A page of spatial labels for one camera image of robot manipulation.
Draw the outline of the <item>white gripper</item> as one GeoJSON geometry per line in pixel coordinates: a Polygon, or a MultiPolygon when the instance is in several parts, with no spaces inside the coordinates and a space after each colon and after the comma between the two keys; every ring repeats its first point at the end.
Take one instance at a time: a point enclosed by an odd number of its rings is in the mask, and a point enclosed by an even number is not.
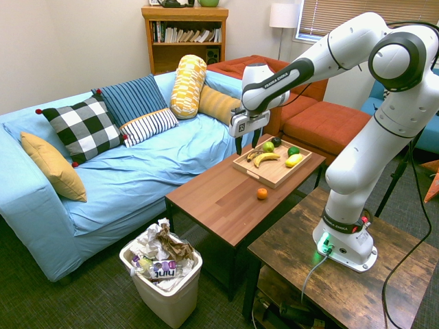
{"type": "Polygon", "coordinates": [[[231,110],[231,118],[228,133],[235,138],[237,154],[242,153],[242,136],[253,132],[252,148],[254,149],[259,142],[260,135],[270,120],[270,111],[266,110],[261,114],[251,115],[247,110],[235,108],[231,110]]]}

